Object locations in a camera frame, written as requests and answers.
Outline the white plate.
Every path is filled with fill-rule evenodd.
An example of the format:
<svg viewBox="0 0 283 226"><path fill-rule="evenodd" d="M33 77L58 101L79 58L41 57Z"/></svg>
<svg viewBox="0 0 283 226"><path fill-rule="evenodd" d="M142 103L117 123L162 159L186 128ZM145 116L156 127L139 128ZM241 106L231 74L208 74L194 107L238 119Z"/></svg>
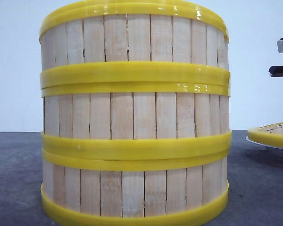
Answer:
<svg viewBox="0 0 283 226"><path fill-rule="evenodd" d="M282 147L270 146L270 145L267 145L267 144L258 143L258 142L250 140L248 136L246 136L245 139L247 141L251 142L251 143L264 146L269 153L271 153L271 154L273 154L277 157L283 158L283 148Z"/></svg>

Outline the bamboo steamer lid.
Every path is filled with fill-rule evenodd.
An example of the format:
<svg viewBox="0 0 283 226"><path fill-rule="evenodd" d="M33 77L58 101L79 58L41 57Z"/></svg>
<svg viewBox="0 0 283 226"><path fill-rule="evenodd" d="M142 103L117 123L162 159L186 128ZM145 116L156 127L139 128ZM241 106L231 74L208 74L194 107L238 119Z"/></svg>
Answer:
<svg viewBox="0 0 283 226"><path fill-rule="evenodd" d="M283 149L283 122L248 129L248 139L266 146Z"/></svg>

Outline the bamboo steamer basket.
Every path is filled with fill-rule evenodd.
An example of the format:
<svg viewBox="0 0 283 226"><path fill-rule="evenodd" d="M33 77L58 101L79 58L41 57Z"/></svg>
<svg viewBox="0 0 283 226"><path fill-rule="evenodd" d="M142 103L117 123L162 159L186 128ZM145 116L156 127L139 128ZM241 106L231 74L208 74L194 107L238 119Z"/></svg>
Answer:
<svg viewBox="0 0 283 226"><path fill-rule="evenodd" d="M228 150L204 165L146 172L73 169L42 156L42 206L63 226L200 226L227 206Z"/></svg>
<svg viewBox="0 0 283 226"><path fill-rule="evenodd" d="M72 168L139 171L177 169L203 165L226 157L231 132L205 137L178 137L183 123L192 120L194 95L167 93L162 121L156 119L154 93L112 93L104 106L89 107L82 139L42 135L42 156L56 165Z"/></svg>
<svg viewBox="0 0 283 226"><path fill-rule="evenodd" d="M84 0L40 29L41 91L229 95L222 18L182 0Z"/></svg>

